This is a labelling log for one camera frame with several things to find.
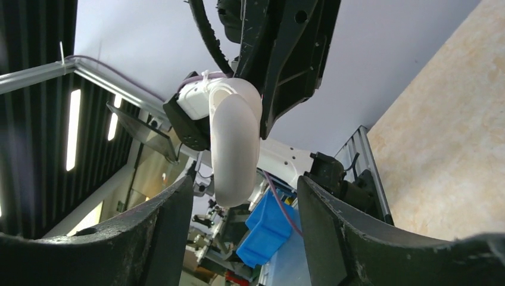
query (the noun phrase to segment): fluorescent light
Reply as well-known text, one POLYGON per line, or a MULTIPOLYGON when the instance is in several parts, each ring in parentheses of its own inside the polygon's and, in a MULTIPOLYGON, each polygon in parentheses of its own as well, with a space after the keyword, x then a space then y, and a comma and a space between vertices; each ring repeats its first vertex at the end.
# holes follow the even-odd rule
POLYGON ((100 222, 100 215, 102 214, 102 206, 104 201, 101 201, 91 212, 89 212, 75 227, 72 229, 67 236, 70 237, 76 232, 81 231, 85 228, 90 228, 91 226, 97 225, 100 222))
MULTIPOLYGON (((114 97, 114 106, 120 108, 122 100, 123 100, 122 97, 116 94, 114 97)), ((116 113, 112 113, 111 124, 109 126, 109 134, 107 135, 107 140, 111 141, 112 139, 114 139, 114 136, 116 135, 116 129, 117 129, 117 115, 116 113)))
POLYGON ((79 130, 80 89, 70 94, 70 114, 68 120, 67 171, 76 165, 77 134, 79 130))

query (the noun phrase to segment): white cylindrical object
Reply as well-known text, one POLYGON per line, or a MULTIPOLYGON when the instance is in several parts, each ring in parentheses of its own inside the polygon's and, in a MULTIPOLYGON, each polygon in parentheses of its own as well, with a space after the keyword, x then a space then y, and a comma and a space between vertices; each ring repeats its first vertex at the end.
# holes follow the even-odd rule
POLYGON ((225 79, 210 92, 212 167, 220 206, 238 206, 254 190, 261 112, 261 96, 246 80, 225 79))

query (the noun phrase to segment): blue plastic container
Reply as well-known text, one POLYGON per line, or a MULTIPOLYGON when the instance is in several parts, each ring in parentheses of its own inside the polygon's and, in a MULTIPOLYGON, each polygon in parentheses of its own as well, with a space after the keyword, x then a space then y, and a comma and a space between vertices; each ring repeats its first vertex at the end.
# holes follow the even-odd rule
MULTIPOLYGON (((289 217, 293 218, 295 210, 287 204, 284 204, 284 208, 289 217)), ((261 199, 245 224, 251 232, 236 253, 247 266, 252 268, 267 263, 279 247, 288 240, 292 231, 291 225, 271 191, 261 199)))

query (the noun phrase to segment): gray wall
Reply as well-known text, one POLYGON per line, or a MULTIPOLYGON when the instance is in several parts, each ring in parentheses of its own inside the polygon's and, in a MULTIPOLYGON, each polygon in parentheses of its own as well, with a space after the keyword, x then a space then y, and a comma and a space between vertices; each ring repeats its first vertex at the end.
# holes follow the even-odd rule
MULTIPOLYGON (((215 0, 208 17, 233 58, 215 0)), ((478 0, 343 0, 321 88, 284 115, 272 138, 335 154, 358 125, 371 127, 478 0)), ((189 71, 215 70, 182 0, 81 0, 76 54, 117 67, 169 97, 189 71)))

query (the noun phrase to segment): screw hole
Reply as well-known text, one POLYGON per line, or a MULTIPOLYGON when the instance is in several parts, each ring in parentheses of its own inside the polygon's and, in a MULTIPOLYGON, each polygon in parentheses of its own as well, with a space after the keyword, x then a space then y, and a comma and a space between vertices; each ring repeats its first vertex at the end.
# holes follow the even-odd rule
POLYGON ((96 233, 98 230, 96 228, 85 228, 74 234, 75 237, 81 237, 83 235, 90 235, 96 233))
POLYGON ((307 21, 307 12, 300 10, 295 15, 295 21, 298 24, 305 23, 307 21))

